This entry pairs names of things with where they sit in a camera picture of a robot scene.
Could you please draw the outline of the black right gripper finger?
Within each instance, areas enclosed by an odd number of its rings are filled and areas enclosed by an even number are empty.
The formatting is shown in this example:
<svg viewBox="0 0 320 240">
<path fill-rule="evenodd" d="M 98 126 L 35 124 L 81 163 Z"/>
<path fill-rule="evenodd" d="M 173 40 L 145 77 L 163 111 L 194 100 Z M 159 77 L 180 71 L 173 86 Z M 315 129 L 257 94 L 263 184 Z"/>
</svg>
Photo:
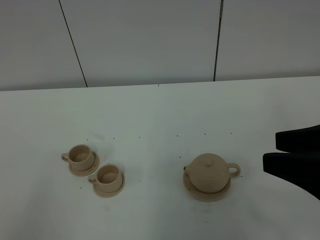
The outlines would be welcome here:
<svg viewBox="0 0 320 240">
<path fill-rule="evenodd" d="M 320 153 L 266 153 L 263 171 L 320 198 Z"/>
<path fill-rule="evenodd" d="M 319 152 L 320 126 L 277 132 L 275 147 L 287 153 Z"/>
</svg>

